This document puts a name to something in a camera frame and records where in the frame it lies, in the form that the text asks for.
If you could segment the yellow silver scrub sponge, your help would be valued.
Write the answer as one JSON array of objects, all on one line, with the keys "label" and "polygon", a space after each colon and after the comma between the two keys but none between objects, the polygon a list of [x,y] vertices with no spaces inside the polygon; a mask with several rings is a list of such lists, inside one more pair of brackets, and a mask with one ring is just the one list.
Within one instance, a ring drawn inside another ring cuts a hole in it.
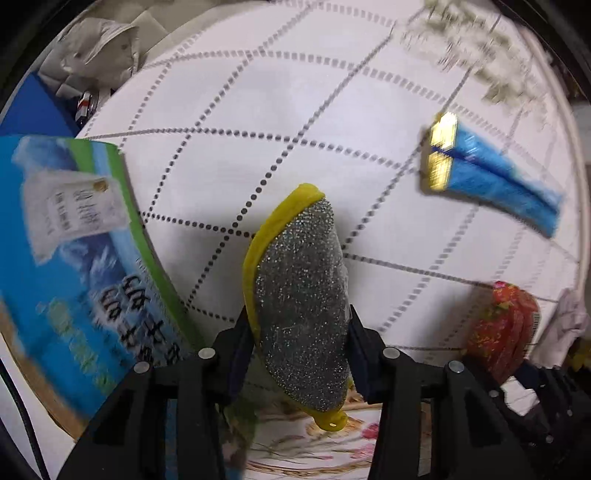
[{"label": "yellow silver scrub sponge", "polygon": [[260,226],[243,260],[242,295],[274,384],[322,430],[342,430],[352,308],[335,213],[318,187],[298,185]]}]

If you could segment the red snack packet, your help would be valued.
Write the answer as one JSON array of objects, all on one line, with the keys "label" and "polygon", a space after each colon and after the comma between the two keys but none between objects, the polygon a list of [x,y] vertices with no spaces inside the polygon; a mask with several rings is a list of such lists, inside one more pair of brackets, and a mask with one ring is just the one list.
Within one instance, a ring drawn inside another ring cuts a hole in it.
[{"label": "red snack packet", "polygon": [[497,281],[490,303],[468,338],[467,355],[503,384],[524,361],[540,316],[533,295],[514,284]]}]

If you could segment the open cardboard box blue sides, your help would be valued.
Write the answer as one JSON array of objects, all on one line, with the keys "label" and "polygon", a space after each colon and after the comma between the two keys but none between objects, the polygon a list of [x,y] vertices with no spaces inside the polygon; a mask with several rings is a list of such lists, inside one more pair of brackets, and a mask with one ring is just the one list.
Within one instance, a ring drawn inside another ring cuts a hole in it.
[{"label": "open cardboard box blue sides", "polygon": [[155,255],[115,145],[2,138],[1,332],[34,394],[75,438],[136,363],[170,366],[204,344]]}]

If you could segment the long blue foil packet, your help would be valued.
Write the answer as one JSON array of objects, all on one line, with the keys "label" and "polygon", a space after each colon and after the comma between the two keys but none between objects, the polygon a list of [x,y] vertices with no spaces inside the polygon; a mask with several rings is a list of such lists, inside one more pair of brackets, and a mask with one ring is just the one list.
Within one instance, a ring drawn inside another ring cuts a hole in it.
[{"label": "long blue foil packet", "polygon": [[436,116],[422,147],[421,188],[505,211],[547,238],[557,231],[563,196],[525,175],[501,150],[450,111]]}]

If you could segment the floral patterned tablecloth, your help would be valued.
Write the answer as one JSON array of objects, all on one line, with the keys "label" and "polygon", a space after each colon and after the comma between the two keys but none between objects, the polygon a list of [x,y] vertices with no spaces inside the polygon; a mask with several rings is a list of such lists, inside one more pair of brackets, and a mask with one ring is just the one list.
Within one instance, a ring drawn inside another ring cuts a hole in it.
[{"label": "floral patterned tablecloth", "polygon": [[[563,199],[546,238],[431,194],[420,141],[448,110]],[[488,1],[263,2],[149,59],[83,128],[123,153],[153,249],[205,342],[242,309],[252,236],[325,193],[363,323],[419,362],[460,353],[494,282],[548,321],[584,285],[582,159],[535,36]]]}]

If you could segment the blue folded mat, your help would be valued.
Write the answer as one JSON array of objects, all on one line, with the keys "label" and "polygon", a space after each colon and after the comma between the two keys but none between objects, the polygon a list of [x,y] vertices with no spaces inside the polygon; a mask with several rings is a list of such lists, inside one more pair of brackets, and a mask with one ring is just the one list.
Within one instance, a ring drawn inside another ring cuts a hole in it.
[{"label": "blue folded mat", "polygon": [[64,102],[36,73],[29,74],[1,121],[2,135],[75,137],[80,131]]}]

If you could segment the white puffer jacket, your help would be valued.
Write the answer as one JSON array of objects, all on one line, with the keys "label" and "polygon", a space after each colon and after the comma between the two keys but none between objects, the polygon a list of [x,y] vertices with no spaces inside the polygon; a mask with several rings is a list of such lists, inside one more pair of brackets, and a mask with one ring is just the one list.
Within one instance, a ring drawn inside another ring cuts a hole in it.
[{"label": "white puffer jacket", "polygon": [[139,54],[136,26],[86,17],[64,28],[33,70],[71,117],[81,101],[91,115],[137,72]]}]

